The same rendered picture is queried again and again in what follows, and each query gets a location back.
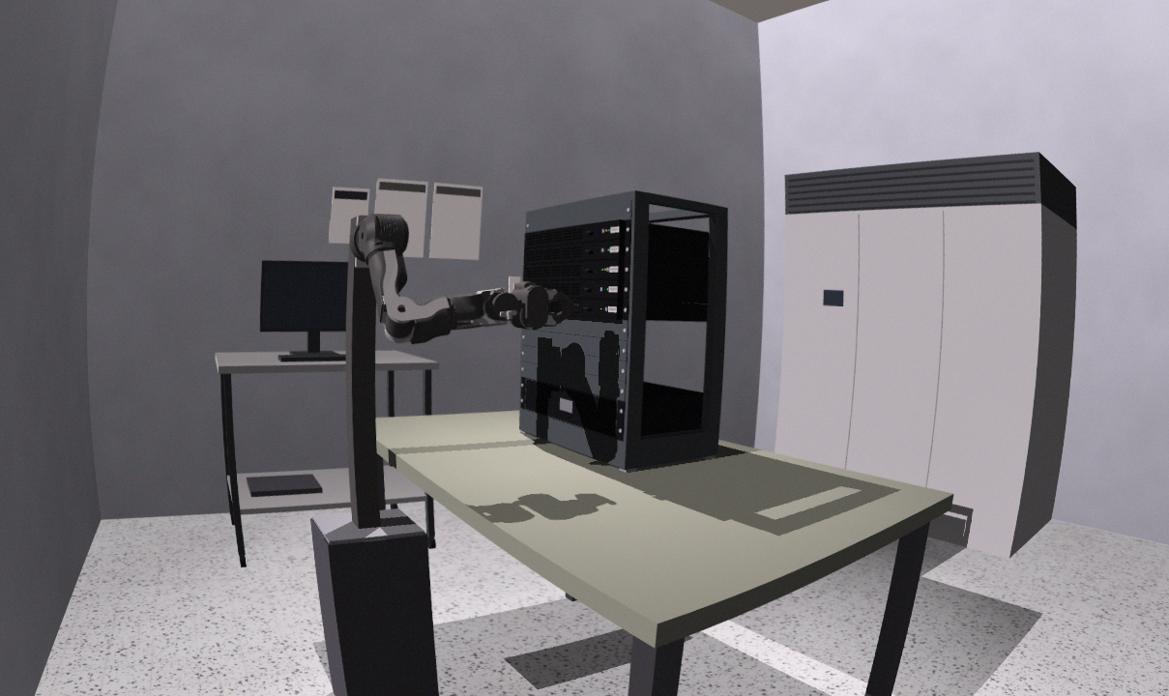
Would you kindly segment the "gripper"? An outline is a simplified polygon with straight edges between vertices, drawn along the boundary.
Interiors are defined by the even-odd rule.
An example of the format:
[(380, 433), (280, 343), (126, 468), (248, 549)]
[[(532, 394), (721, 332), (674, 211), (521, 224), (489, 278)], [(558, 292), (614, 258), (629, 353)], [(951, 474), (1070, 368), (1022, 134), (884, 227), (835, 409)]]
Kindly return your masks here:
[[(570, 297), (556, 289), (542, 289), (541, 285), (530, 281), (519, 281), (512, 290), (519, 299), (519, 311), (511, 322), (517, 329), (538, 330), (541, 328), (556, 328), (556, 323), (562, 323), (570, 318), (570, 313), (579, 311), (579, 304), (573, 304)], [(548, 303), (561, 303), (559, 313), (548, 312)]]

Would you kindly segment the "black server rack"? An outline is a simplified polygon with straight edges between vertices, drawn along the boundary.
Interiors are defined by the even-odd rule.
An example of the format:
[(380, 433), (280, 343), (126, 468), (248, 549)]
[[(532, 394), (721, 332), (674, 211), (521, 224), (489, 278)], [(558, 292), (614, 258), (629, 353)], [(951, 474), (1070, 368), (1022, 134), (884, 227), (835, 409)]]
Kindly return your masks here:
[[(675, 211), (649, 214), (649, 204)], [(658, 225), (696, 216), (710, 232)], [(523, 280), (574, 297), (579, 311), (521, 329), (519, 430), (621, 473), (715, 459), (727, 208), (634, 189), (528, 211)], [(643, 383), (646, 321), (707, 322), (703, 392)]]

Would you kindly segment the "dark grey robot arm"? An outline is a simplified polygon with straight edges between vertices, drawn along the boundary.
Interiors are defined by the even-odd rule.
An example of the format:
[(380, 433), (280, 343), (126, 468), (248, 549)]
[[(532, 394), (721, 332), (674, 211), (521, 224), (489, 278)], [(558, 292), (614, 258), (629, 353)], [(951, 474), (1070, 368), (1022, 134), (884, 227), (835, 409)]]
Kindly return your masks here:
[[(464, 294), (473, 296), (430, 297), (417, 304), (410, 297), (401, 297), (399, 292), (407, 282), (402, 254), (408, 237), (410, 229), (401, 215), (357, 216), (357, 226), (350, 235), (357, 268), (371, 268), (376, 311), (387, 339), (419, 344), (433, 340), (434, 336), (450, 335), (451, 330), (509, 325), (506, 321), (513, 321), (519, 302), (513, 294), (502, 294), (504, 289)], [(485, 313), (487, 321), (494, 323), (487, 323), (482, 317)]]

